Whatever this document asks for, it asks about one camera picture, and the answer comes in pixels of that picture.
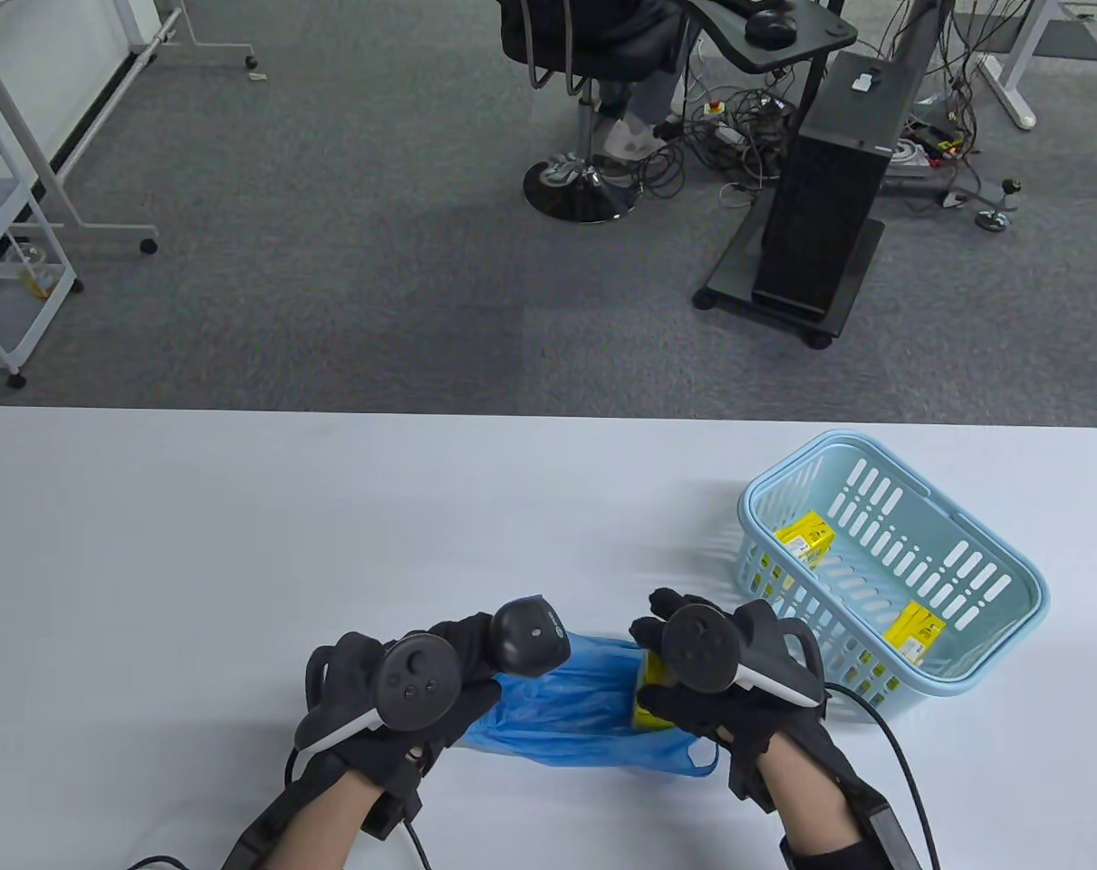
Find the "person's right hand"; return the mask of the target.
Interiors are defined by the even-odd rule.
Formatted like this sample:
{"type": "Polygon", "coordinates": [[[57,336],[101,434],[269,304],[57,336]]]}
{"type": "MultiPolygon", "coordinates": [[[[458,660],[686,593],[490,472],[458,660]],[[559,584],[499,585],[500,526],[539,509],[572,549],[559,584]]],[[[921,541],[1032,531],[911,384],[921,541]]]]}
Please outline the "person's right hand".
{"type": "Polygon", "coordinates": [[[651,614],[630,635],[657,654],[669,683],[638,690],[638,704],[693,736],[730,750],[730,787],[764,812],[774,807],[772,780],[758,761],[784,734],[849,798],[859,815],[884,799],[855,773],[824,726],[826,691],[818,643],[798,618],[781,618],[754,600],[733,613],[669,588],[649,596],[651,614]]]}

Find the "person's left hand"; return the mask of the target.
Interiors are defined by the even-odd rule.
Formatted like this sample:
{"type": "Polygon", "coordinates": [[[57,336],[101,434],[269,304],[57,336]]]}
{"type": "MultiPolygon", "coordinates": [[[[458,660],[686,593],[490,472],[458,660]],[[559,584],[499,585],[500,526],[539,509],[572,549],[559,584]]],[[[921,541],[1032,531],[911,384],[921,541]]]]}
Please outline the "person's left hand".
{"type": "Polygon", "coordinates": [[[491,618],[474,614],[382,643],[346,633],[312,653],[307,714],[294,746],[307,759],[298,784],[320,796],[357,772],[380,794],[361,829],[385,840],[419,812],[419,784],[440,754],[501,700],[487,659],[491,618]]]}

